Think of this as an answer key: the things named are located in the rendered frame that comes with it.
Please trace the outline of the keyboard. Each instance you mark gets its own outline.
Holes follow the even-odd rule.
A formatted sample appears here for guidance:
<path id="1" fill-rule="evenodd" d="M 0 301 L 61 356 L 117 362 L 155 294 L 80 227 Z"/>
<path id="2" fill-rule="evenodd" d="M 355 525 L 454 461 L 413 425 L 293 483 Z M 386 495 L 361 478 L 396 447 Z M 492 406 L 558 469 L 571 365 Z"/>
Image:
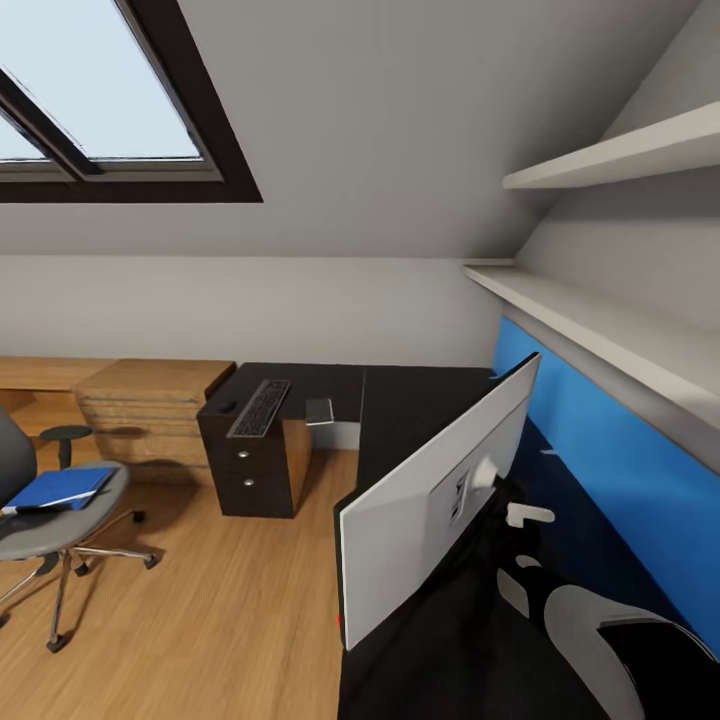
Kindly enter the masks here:
<path id="1" fill-rule="evenodd" d="M 263 438 L 289 390 L 291 381 L 264 380 L 227 437 Z"/>

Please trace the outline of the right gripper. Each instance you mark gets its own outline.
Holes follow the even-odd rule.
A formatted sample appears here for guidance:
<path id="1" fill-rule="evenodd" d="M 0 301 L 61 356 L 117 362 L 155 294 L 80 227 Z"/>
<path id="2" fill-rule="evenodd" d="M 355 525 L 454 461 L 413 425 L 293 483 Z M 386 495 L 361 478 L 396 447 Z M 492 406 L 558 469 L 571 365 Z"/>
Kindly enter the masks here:
<path id="1" fill-rule="evenodd" d="M 511 527 L 506 517 L 494 513 L 487 513 L 484 520 L 484 537 L 489 541 L 497 541 L 502 549 L 502 544 L 508 538 L 520 538 L 522 542 L 530 544 L 534 550 L 534 556 L 540 547 L 540 525 L 533 522 L 523 521 L 523 527 Z M 536 556 L 538 558 L 538 556 Z"/>

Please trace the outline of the swivel chair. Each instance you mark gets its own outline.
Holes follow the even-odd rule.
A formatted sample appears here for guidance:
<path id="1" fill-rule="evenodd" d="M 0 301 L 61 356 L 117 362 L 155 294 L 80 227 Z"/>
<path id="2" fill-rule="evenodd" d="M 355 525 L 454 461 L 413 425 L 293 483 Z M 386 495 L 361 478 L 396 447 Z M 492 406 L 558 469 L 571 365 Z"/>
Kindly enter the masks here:
<path id="1" fill-rule="evenodd" d="M 8 506 L 37 475 L 37 451 L 32 439 L 19 427 L 17 422 L 0 408 L 0 561 L 33 560 L 44 556 L 45 563 L 21 581 L 13 590 L 0 597 L 0 606 L 14 597 L 37 579 L 50 573 L 63 562 L 60 584 L 54 608 L 49 642 L 46 648 L 56 653 L 67 641 L 58 634 L 58 626 L 69 570 L 77 577 L 88 573 L 84 555 L 138 558 L 150 569 L 157 563 L 148 553 L 88 548 L 86 544 L 96 539 L 118 522 L 133 514 L 134 522 L 141 522 L 144 511 L 131 508 L 112 521 L 106 519 L 116 509 L 130 480 L 130 471 L 118 461 L 92 461 L 71 465 L 71 441 L 88 436 L 93 429 L 88 425 L 58 426 L 40 433 L 42 440 L 60 441 L 59 469 L 80 470 L 80 468 L 108 468 L 112 474 L 106 482 L 91 493 L 90 500 L 80 510 L 55 510 L 32 514 L 4 514 Z"/>

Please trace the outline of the folder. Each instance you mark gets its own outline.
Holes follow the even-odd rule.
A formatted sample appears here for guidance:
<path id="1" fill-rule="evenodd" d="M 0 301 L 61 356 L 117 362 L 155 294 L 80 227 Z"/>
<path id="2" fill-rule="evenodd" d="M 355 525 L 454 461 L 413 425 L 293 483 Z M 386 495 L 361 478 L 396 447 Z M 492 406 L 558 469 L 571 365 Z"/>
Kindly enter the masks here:
<path id="1" fill-rule="evenodd" d="M 4 514 L 32 514 L 55 510 L 80 510 L 112 474 L 108 468 L 43 471 L 14 500 L 2 508 Z"/>

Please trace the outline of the notebook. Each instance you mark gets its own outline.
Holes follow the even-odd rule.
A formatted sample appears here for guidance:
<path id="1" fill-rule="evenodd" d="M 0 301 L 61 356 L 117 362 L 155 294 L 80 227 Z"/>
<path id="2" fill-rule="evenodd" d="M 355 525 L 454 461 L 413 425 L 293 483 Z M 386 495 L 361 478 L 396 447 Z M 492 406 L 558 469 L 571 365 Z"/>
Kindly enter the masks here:
<path id="1" fill-rule="evenodd" d="M 306 426 L 334 423 L 330 399 L 308 400 Z"/>

